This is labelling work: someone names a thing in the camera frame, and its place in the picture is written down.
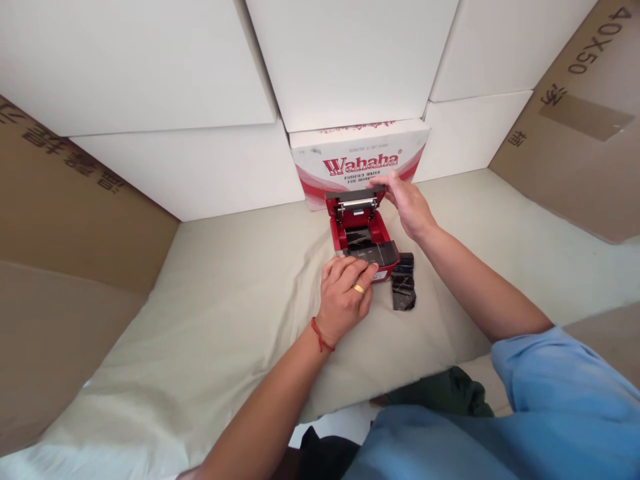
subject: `wahaha logo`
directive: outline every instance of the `wahaha logo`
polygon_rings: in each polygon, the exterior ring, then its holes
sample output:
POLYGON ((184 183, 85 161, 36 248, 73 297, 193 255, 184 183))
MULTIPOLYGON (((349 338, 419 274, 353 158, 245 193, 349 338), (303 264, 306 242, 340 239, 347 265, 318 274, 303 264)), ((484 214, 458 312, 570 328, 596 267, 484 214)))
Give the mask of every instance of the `wahaha logo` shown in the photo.
POLYGON ((348 162, 346 157, 342 157, 341 159, 323 160, 323 163, 327 170, 329 170, 330 176, 334 176, 362 170, 392 167, 398 164, 398 156, 391 155, 390 157, 386 157, 381 153, 378 155, 378 158, 369 160, 358 157, 355 161, 348 162))

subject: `beige cloth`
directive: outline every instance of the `beige cloth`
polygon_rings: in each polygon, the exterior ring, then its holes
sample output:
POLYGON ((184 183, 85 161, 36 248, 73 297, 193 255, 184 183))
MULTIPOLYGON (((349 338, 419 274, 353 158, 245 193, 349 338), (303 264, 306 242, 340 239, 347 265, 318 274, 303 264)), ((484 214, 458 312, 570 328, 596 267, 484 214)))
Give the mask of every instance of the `beige cloth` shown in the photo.
MULTIPOLYGON (((391 238, 416 257, 416 307, 394 311, 391 283, 375 285, 368 318, 332 355, 301 421, 489 350, 385 203, 391 238)), ((182 224, 149 301, 90 384, 0 473, 157 478, 198 464, 316 314, 333 254, 327 212, 303 203, 182 224)))
MULTIPOLYGON (((640 300, 640 242, 608 245, 489 170, 423 182, 439 224, 568 325, 640 300)), ((371 314, 340 344, 302 420, 368 399, 489 346, 391 205, 400 251, 416 254, 416 308, 371 314)), ((0 478, 162 478, 196 465, 318 308, 329 218, 304 203, 183 224, 145 308, 40 444, 0 459, 0 478)))

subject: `shirt sleeve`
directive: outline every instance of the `shirt sleeve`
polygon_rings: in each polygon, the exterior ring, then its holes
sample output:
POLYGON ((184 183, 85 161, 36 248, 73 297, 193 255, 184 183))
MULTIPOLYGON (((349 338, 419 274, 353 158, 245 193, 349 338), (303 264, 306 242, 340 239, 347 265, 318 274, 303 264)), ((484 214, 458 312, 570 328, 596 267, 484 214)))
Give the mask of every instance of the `shirt sleeve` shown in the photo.
POLYGON ((566 412, 640 421, 638 390, 560 327, 496 342, 491 360, 514 412, 566 412))

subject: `white box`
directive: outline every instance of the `white box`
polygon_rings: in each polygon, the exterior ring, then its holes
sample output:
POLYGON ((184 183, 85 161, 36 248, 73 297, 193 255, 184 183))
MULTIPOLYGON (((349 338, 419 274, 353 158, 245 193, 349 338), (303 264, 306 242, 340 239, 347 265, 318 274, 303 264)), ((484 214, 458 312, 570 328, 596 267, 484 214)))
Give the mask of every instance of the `white box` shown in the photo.
POLYGON ((182 221, 305 198, 281 120, 71 140, 182 221))
POLYGON ((413 181, 488 167, 531 93, 429 102, 425 124, 431 134, 413 181))
POLYGON ((460 0, 429 100, 533 89, 596 0, 460 0))
POLYGON ((291 154, 307 205, 324 209, 325 193, 362 190, 392 169, 412 180, 429 130, 412 119, 292 133, 291 154))
POLYGON ((0 93, 60 136, 273 123, 241 0, 6 0, 0 93))
POLYGON ((457 0, 247 0, 288 132, 422 116, 457 0))

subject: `right hand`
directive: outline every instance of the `right hand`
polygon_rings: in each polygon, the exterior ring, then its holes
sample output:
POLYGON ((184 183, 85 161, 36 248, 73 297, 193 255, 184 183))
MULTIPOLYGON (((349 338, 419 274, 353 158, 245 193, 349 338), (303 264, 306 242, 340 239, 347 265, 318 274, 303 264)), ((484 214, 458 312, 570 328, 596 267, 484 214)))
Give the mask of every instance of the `right hand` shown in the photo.
POLYGON ((409 238, 418 241, 438 228, 429 204, 418 187, 400 180, 398 172, 393 170, 388 177, 372 179, 367 184, 367 188, 372 188, 374 185, 387 186, 387 198, 398 209, 400 223, 409 238))

